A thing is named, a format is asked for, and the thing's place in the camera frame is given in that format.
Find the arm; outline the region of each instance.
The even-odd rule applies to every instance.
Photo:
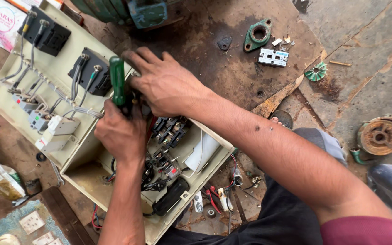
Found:
[[[205,124],[307,203],[321,224],[355,215],[392,219],[384,203],[329,154],[216,95],[170,54],[163,53],[161,60],[141,47],[125,57],[142,75],[132,78],[131,85],[144,94],[155,115],[184,115]]]
[[[140,199],[146,152],[146,121],[134,107],[130,121],[111,100],[104,103],[105,116],[98,121],[95,136],[116,159],[116,178],[99,245],[145,244]]]

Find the pliers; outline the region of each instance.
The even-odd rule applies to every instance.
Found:
[[[216,204],[214,203],[213,197],[211,196],[211,193],[213,193],[214,196],[219,198],[219,194],[216,192],[216,188],[214,186],[210,185],[210,183],[205,184],[205,186],[203,188],[205,189],[205,194],[207,195],[208,199],[210,200],[211,205],[215,208],[215,210],[219,214],[221,214],[222,212],[216,206]]]

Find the spanner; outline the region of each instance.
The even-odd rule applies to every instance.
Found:
[[[58,172],[57,166],[55,165],[55,163],[51,160],[49,160],[51,162],[52,168],[54,169],[55,175],[57,176],[57,186],[60,187],[60,183],[64,184],[64,180],[61,178],[60,173]]]

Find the forearm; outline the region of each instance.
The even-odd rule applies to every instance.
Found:
[[[205,95],[187,116],[240,148],[264,172],[310,205],[321,223],[352,214],[392,217],[362,181],[319,147],[213,92]],[[357,213],[349,210],[351,206]]]
[[[142,169],[124,170],[119,169],[119,165],[122,164],[117,163],[112,199],[98,244],[144,245],[145,228],[140,199]]]

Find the maroon sleeve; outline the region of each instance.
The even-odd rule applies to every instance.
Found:
[[[351,216],[330,220],[320,227],[324,245],[392,245],[392,220]]]

